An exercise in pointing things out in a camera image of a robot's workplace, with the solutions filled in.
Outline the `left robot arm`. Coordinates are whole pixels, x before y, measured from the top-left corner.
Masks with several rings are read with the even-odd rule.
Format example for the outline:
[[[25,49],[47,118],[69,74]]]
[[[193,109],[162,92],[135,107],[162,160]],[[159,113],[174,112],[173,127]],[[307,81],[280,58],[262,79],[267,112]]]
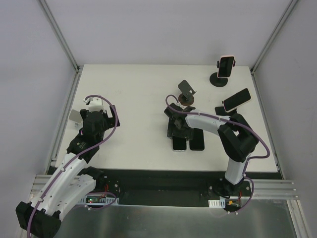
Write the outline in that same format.
[[[104,136],[105,131],[115,131],[120,125],[114,105],[110,105],[110,111],[111,117],[104,109],[80,111],[83,126],[70,142],[59,167],[29,202],[17,205],[19,225],[27,237],[54,237],[62,220],[81,198],[90,192],[106,194],[104,172],[88,163],[109,139]]]

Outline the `round brown base stand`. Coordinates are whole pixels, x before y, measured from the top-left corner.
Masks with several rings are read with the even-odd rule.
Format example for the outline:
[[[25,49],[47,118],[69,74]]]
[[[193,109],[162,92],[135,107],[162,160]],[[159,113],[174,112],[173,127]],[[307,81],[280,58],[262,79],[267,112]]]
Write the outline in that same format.
[[[178,101],[183,106],[190,106],[194,103],[194,94],[196,91],[190,86],[186,80],[182,80],[178,84],[181,94],[178,96]]]

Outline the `black phone white case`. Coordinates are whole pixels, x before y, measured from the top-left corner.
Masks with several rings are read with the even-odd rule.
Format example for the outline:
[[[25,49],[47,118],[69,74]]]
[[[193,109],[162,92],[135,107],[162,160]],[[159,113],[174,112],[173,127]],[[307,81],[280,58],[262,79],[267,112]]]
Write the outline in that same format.
[[[185,138],[172,136],[172,149],[174,151],[186,151],[187,140]]]

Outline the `white phone stand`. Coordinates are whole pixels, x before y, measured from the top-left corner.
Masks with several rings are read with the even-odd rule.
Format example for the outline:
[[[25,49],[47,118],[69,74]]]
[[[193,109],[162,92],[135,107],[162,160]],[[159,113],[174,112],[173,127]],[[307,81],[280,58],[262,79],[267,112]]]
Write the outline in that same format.
[[[76,129],[80,129],[82,127],[83,119],[79,111],[72,109],[68,120]]]

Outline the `black square base stand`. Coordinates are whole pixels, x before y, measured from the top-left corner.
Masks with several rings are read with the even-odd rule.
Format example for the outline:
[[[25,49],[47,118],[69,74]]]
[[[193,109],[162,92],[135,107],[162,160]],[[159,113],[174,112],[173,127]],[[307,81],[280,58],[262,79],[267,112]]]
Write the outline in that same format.
[[[215,107],[215,113],[218,116],[232,116],[237,113],[238,101],[226,99],[222,106]]]

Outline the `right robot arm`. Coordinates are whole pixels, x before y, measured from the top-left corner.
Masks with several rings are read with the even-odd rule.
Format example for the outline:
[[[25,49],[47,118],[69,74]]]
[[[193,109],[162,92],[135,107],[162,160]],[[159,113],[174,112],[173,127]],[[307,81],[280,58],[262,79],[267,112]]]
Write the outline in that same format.
[[[251,128],[242,115],[235,113],[225,121],[199,115],[194,107],[170,104],[164,110],[169,118],[167,137],[172,140],[174,150],[185,150],[186,143],[192,151],[205,149],[204,132],[220,137],[221,144],[229,157],[223,179],[213,186],[215,194],[229,198],[241,189],[247,159],[259,140],[250,132]]]

